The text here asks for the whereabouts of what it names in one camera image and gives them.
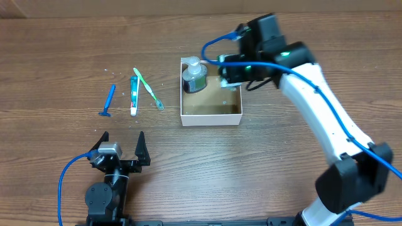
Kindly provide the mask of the blue disposable razor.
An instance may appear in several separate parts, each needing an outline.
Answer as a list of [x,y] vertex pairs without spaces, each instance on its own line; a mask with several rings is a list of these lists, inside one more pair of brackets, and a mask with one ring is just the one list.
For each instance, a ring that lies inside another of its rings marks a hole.
[[109,106],[110,106],[110,104],[112,102],[112,98],[114,96],[115,89],[116,89],[116,85],[112,84],[111,88],[110,88],[110,91],[108,93],[107,99],[105,101],[103,111],[98,113],[100,116],[106,116],[106,117],[111,116],[110,113],[108,113],[108,109],[109,109]]

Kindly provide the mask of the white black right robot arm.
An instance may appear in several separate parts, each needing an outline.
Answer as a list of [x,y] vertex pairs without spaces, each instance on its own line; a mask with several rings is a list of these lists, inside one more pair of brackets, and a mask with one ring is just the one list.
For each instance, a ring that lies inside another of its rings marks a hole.
[[384,191],[392,149],[358,128],[307,45],[287,43],[274,14],[240,24],[227,39],[238,42],[239,52],[217,59],[223,85],[244,82],[254,90],[273,82],[300,111],[327,160],[315,182],[317,199],[293,225],[352,225],[356,207]]

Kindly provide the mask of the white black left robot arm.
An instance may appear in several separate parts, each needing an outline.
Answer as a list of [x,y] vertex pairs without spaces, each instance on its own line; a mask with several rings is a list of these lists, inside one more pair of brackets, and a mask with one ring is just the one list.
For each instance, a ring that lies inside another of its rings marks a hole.
[[136,159],[121,159],[119,143],[109,141],[105,132],[89,151],[88,160],[93,168],[104,173],[104,181],[92,184],[85,193],[88,207],[86,225],[134,225],[132,218],[124,214],[129,175],[142,172],[151,164],[144,132],[139,133]]

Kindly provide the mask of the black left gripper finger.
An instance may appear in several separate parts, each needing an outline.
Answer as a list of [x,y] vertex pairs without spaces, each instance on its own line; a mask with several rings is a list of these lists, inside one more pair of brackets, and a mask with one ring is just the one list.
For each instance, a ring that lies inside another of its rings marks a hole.
[[148,149],[146,147],[146,141],[144,132],[141,131],[138,137],[136,145],[135,155],[138,157],[138,164],[141,166],[149,166],[151,164],[151,158],[149,156]]
[[100,139],[95,143],[95,145],[90,149],[90,151],[98,150],[99,146],[103,142],[108,142],[109,141],[109,133],[105,131],[103,135],[100,137]]

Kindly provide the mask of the clear soap pump bottle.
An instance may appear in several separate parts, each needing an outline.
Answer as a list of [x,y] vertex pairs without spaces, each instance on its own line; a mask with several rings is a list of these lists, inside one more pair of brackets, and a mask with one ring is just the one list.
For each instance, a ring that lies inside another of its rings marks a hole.
[[182,72],[183,89],[188,94],[199,92],[207,86],[207,67],[201,64],[197,56],[181,58],[181,63],[187,65]]

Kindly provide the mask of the green white toothpaste tube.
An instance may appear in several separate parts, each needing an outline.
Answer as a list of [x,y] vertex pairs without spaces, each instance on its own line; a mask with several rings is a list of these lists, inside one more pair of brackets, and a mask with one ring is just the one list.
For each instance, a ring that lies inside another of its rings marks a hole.
[[138,111],[138,89],[139,89],[139,78],[137,76],[132,76],[130,78],[131,83],[131,106],[130,115],[136,116]]

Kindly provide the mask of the green toothbrush with cap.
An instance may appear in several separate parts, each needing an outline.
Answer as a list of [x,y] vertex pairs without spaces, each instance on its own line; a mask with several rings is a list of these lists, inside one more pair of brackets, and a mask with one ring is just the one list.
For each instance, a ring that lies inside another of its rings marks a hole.
[[147,82],[145,81],[145,79],[143,78],[143,76],[141,75],[140,71],[137,68],[133,68],[133,72],[136,74],[136,76],[139,78],[139,80],[143,83],[146,91],[152,96],[152,98],[155,101],[155,105],[158,108],[158,110],[164,110],[164,105],[162,103],[162,101],[160,99],[158,99],[156,97],[156,95],[154,94],[152,88],[147,84]]

